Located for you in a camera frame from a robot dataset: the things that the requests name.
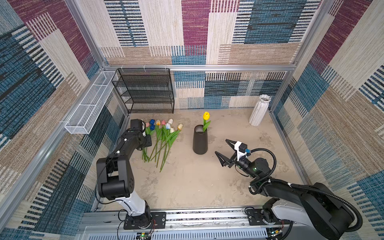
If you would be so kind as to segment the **black tapered vase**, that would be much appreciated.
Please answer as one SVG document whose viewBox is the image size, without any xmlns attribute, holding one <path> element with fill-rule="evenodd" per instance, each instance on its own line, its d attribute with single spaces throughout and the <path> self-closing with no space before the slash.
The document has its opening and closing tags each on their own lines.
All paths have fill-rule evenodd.
<svg viewBox="0 0 384 240">
<path fill-rule="evenodd" d="M 208 132 L 203 129 L 203 125 L 194 128 L 193 151 L 198 155 L 203 155 L 208 151 Z"/>
</svg>

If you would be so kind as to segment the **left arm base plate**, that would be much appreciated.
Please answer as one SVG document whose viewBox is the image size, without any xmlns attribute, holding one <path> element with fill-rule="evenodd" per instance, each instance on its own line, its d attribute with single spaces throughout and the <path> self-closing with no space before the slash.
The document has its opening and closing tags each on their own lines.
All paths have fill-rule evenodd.
<svg viewBox="0 0 384 240">
<path fill-rule="evenodd" d="M 124 230 L 150 230 L 153 226 L 155 229 L 164 229 L 166 226 L 167 213 L 154 212 L 143 214 L 136 217 L 127 216 L 124 222 Z"/>
</svg>

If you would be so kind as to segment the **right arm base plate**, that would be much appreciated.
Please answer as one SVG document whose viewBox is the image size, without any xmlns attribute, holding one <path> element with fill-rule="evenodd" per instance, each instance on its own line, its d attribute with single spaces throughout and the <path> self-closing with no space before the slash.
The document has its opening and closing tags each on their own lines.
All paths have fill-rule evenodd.
<svg viewBox="0 0 384 240">
<path fill-rule="evenodd" d="M 250 226 L 282 225 L 281 220 L 267 217 L 263 209 L 245 208 L 244 210 Z"/>
</svg>

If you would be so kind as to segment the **yellow tulip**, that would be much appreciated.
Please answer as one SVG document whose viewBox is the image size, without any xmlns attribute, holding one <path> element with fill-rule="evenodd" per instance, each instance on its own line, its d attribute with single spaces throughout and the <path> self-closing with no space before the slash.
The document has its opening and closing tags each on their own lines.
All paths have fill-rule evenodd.
<svg viewBox="0 0 384 240">
<path fill-rule="evenodd" d="M 209 127 L 211 121 L 210 121 L 210 113 L 209 112 L 205 112 L 203 114 L 203 120 L 204 120 L 204 124 L 203 124 L 203 132 L 205 133 L 207 128 Z"/>
</svg>

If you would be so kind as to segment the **orange tulip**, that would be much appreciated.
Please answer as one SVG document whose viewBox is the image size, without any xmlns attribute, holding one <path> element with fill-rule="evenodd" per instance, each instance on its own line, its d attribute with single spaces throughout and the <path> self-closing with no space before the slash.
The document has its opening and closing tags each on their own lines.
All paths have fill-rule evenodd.
<svg viewBox="0 0 384 240">
<path fill-rule="evenodd" d="M 152 153 L 149 157 L 149 161 L 152 161 L 155 157 L 156 157 L 156 152 L 158 150 L 158 144 L 159 144 L 159 140 L 160 140 L 160 136 L 161 136 L 161 133 L 160 133 L 160 127 L 162 126 L 162 122 L 160 120 L 150 120 L 149 122 L 149 126 L 147 127 L 147 133 L 149 135 L 153 135 L 153 134 L 156 134 L 156 143 L 155 143 L 155 146 L 152 150 Z"/>
</svg>

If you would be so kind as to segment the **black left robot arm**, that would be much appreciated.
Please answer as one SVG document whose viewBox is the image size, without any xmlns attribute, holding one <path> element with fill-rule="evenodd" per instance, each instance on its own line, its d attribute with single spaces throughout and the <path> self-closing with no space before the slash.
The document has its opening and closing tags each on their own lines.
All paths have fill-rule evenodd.
<svg viewBox="0 0 384 240">
<path fill-rule="evenodd" d="M 131 120 L 130 128 L 125 130 L 117 146 L 105 158 L 97 160 L 97 195 L 106 198 L 108 204 L 119 203 L 127 212 L 126 222 L 139 228 L 147 228 L 152 222 L 148 203 L 135 191 L 135 179 L 130 164 L 134 151 L 142 151 L 152 145 L 151 136 L 145 133 L 145 122 Z"/>
</svg>

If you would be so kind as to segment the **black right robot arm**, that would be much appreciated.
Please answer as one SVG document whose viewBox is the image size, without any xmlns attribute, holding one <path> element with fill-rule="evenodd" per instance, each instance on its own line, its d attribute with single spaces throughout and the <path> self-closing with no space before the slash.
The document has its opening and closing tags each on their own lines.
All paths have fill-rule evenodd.
<svg viewBox="0 0 384 240">
<path fill-rule="evenodd" d="M 222 167 L 237 167 L 243 171 L 243 176 L 250 177 L 251 195 L 269 197 L 263 213 L 267 223 L 277 220 L 299 222 L 300 212 L 287 213 L 279 217 L 277 203 L 286 201 L 295 204 L 304 211 L 307 219 L 301 224 L 309 223 L 320 235 L 328 240 L 338 240 L 346 232 L 356 232 L 363 226 L 363 217 L 359 210 L 345 199 L 336 196 L 324 184 L 299 185 L 273 178 L 277 168 L 275 154 L 265 148 L 250 150 L 247 144 L 226 139 L 225 142 L 234 151 L 228 158 L 215 152 Z"/>
</svg>

